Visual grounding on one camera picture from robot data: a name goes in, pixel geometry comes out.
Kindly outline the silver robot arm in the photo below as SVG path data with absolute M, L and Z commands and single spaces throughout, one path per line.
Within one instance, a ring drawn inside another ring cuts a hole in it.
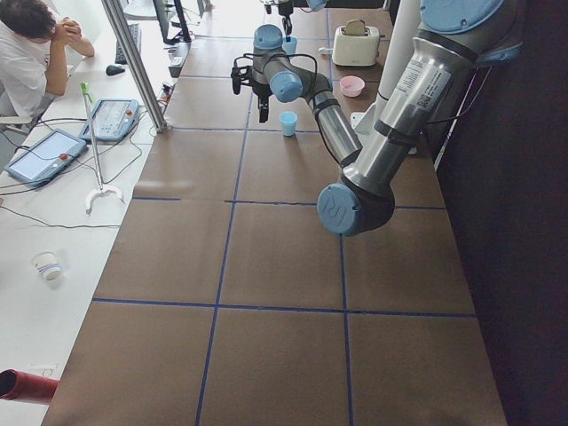
M 389 47 L 389 54 L 404 56 L 399 79 L 370 110 L 374 124 L 365 140 L 343 114 L 330 81 L 292 65 L 274 25 L 256 30 L 252 62 L 233 72 L 233 84 L 251 86 L 262 119 L 268 116 L 270 97 L 283 103 L 304 99 L 311 107 L 327 150 L 341 169 L 339 181 L 319 195 L 319 220 L 332 233 L 352 236 L 391 218 L 391 180 L 454 78 L 466 69 L 506 63 L 518 55 L 525 11 L 523 1 L 401 2 Z

